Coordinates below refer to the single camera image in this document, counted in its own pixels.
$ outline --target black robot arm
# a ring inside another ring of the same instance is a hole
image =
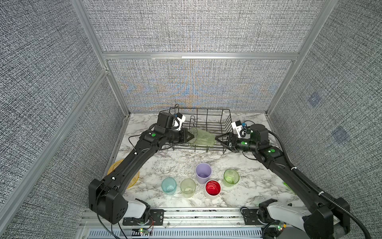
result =
[[[143,164],[165,143],[188,142],[194,137],[188,133],[186,128],[176,130],[175,127],[172,127],[174,120],[177,120],[177,118],[170,113],[159,113],[157,123],[141,134],[134,150],[128,154],[118,167],[101,181],[94,179],[90,183],[89,208],[92,211],[112,224],[119,222],[129,207],[128,201],[123,198],[122,194]],[[146,222],[148,216],[148,213],[144,213],[140,218],[141,221]]]
[[[314,239],[340,238],[350,231],[349,216],[316,193],[322,190],[288,163],[283,151],[269,143],[269,131],[264,125],[252,124],[247,128],[246,134],[250,134],[250,138],[239,138],[230,132],[218,136],[216,140],[232,152],[251,152],[253,157],[250,159],[259,161],[279,176],[303,201],[308,210],[304,212],[301,208],[297,209],[283,205],[275,199],[269,199],[259,204],[258,217],[262,222],[285,221],[304,230]],[[226,142],[220,140],[222,136],[227,135]],[[325,197],[350,211],[349,204],[343,198],[335,199],[328,193],[325,193]]]

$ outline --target dish rack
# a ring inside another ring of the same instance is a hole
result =
[[[222,135],[228,132],[233,132],[231,127],[232,118],[231,111],[229,109],[210,109],[210,108],[186,108],[186,107],[170,107],[169,110],[164,110],[161,112],[168,111],[171,114],[181,113],[186,116],[186,121],[183,122],[182,127],[184,128],[200,128],[206,130],[215,136]],[[222,141],[227,140],[228,136],[220,138]],[[222,151],[226,152],[226,148],[221,146],[220,143],[215,142],[214,146],[198,146],[190,145],[189,143],[182,143],[178,145],[173,145],[171,147],[175,149],[186,149],[186,150],[203,150],[203,151]]]

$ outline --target gray fabric wall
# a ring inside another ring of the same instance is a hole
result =
[[[270,118],[291,160],[380,238],[382,1],[340,0]],[[345,238],[364,238],[351,224]]]
[[[101,66],[69,0],[0,4],[2,206]]]
[[[324,2],[83,0],[105,52],[298,52]],[[290,65],[283,60],[110,62],[133,111],[175,103],[264,111]]]
[[[74,238],[124,117],[104,79],[1,239]]]
[[[84,0],[104,51],[297,52],[324,0]]]
[[[131,111],[265,111],[289,60],[109,60]]]

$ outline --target green object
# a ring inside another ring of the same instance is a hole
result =
[[[143,228],[139,229],[139,232],[140,232],[142,235],[150,235],[149,230],[146,230],[146,229],[143,229]]]
[[[289,190],[291,190],[295,195],[297,195],[285,182],[283,182],[283,184],[287,187],[287,188],[289,188]]]
[[[195,127],[188,131],[194,135],[194,138],[188,142],[191,145],[214,146],[216,143],[215,136],[210,132]]]
[[[180,184],[180,190],[184,197],[190,198],[195,194],[196,183],[192,179],[185,179]]]
[[[227,169],[224,172],[223,183],[226,187],[234,186],[235,184],[238,183],[239,179],[240,179],[240,176],[239,176],[238,172],[236,172],[236,170],[234,170],[234,169]]]

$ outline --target vent grille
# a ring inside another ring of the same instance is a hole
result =
[[[120,230],[113,231],[117,236]],[[124,230],[129,238],[148,238],[140,233]],[[154,228],[150,238],[260,238],[261,228]],[[105,229],[91,229],[88,239],[109,239],[113,236]]]
[[[113,233],[116,236],[119,236],[121,233],[121,230],[115,229],[113,230]],[[110,232],[106,231],[105,229],[91,229],[89,231],[88,238],[114,238],[114,236]]]

